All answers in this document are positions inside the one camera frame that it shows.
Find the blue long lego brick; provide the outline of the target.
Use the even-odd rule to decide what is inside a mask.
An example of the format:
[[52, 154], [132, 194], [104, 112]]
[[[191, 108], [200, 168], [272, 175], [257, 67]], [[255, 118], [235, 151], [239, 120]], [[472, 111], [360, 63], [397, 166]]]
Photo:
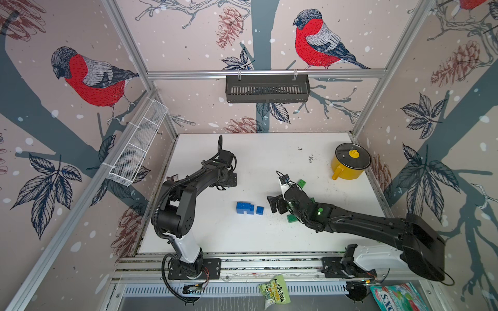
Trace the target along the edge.
[[237, 202], [236, 204], [236, 213], [237, 214], [254, 214], [254, 205], [248, 202]]

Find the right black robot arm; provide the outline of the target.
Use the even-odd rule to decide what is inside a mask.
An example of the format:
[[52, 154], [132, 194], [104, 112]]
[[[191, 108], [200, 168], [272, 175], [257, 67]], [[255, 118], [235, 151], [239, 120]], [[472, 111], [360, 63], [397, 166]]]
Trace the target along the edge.
[[393, 247], [416, 275], [431, 281], [446, 276], [443, 238], [420, 216], [387, 218], [347, 211], [333, 204], [314, 202], [298, 185], [281, 186], [279, 196], [268, 196], [271, 211], [289, 212], [317, 232], [347, 233]]

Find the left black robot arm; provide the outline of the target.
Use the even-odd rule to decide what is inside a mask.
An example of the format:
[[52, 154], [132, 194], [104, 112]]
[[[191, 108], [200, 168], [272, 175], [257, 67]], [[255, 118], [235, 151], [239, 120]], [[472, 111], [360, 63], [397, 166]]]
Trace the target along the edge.
[[195, 221], [197, 197], [207, 188], [220, 191], [237, 186], [236, 156], [220, 150], [201, 163], [201, 168], [178, 181], [166, 181], [154, 206], [151, 224], [156, 235], [168, 241], [179, 261], [193, 265], [202, 250], [189, 233]]

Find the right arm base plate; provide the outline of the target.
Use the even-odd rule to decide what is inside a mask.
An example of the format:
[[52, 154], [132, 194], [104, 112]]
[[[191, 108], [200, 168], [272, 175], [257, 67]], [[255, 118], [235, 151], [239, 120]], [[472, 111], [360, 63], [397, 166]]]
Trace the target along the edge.
[[364, 270], [355, 263], [342, 263], [340, 257], [323, 257], [321, 272], [327, 279], [372, 279], [377, 277], [375, 270]]

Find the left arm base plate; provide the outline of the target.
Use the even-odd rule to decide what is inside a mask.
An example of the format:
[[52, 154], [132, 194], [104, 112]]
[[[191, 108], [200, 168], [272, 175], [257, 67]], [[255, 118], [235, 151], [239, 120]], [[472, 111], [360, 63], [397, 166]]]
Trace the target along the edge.
[[173, 260], [167, 268], [168, 280], [218, 280], [220, 278], [221, 260], [203, 259], [188, 264], [181, 260]]

